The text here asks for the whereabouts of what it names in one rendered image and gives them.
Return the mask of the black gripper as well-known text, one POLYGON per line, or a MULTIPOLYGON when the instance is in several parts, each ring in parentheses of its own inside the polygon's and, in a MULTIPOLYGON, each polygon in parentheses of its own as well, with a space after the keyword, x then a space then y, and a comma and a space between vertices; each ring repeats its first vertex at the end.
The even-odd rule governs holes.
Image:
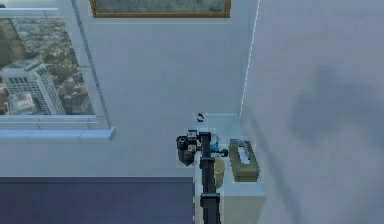
MULTIPOLYGON (((198 130, 201 130, 205 123, 205 117, 203 113, 198 113, 196 115, 195 126, 198 130)), ((178 136, 176 138, 176 146, 178 159, 185 166, 189 166, 194 162, 194 156, 197 152, 197 137, 196 136, 178 136)), ((211 152, 214 157, 228 157, 229 150, 214 150, 211 152)))

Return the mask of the beige cup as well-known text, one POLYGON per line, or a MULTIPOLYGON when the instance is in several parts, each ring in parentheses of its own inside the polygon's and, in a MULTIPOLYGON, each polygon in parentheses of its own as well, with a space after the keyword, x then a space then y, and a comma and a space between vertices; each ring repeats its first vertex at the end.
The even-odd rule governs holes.
POLYGON ((220 157, 215 158, 214 163, 214 175, 215 175, 215 186, 220 188, 223 185, 225 173, 225 162, 220 157))

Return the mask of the olive green tissue box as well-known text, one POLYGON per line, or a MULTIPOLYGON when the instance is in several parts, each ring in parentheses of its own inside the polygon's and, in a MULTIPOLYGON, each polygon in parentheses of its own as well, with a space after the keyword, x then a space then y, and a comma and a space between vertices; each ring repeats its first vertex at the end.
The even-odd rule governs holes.
POLYGON ((249 141, 231 139, 229 144, 229 159, 235 182, 257 182, 260 168, 252 145, 249 141), (239 148, 248 153, 248 163, 242 162, 239 148))

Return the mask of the white bedside cabinet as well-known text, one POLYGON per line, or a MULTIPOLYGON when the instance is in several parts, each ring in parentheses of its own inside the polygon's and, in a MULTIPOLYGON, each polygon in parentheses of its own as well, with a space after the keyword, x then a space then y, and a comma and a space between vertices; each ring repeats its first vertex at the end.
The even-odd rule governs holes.
MULTIPOLYGON (((198 131, 209 131, 219 137, 219 149, 229 150, 231 139, 249 141, 252 145, 260 168, 257 182, 235 182, 228 157, 225 162, 223 185, 217 189, 220 194, 220 215, 222 224, 258 224, 258 220, 266 200, 266 191, 262 183, 262 172, 256 144, 246 135, 236 114, 207 114, 204 116, 204 127, 198 130, 194 122, 193 128, 198 131)), ((248 153, 239 148, 241 161, 248 163, 248 153)))

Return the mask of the dark blue bed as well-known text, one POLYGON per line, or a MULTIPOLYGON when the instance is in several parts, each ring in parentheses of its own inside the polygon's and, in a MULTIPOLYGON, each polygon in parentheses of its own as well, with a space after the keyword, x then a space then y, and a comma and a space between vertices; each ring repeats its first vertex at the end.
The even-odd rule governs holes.
POLYGON ((193 224, 190 178, 1 177, 0 224, 193 224))

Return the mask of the wooden framed picture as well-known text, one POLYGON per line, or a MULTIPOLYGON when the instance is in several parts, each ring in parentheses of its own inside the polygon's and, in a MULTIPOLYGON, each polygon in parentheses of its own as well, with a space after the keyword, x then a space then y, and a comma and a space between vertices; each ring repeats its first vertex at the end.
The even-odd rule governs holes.
POLYGON ((231 0, 88 0, 94 18, 229 18, 231 0))

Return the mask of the window with city view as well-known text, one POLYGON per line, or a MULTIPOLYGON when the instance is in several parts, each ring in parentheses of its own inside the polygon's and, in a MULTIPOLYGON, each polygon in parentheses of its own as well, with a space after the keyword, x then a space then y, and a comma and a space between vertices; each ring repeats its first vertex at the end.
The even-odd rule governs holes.
POLYGON ((115 128, 77 24, 0 4, 0 139, 110 141, 115 128))

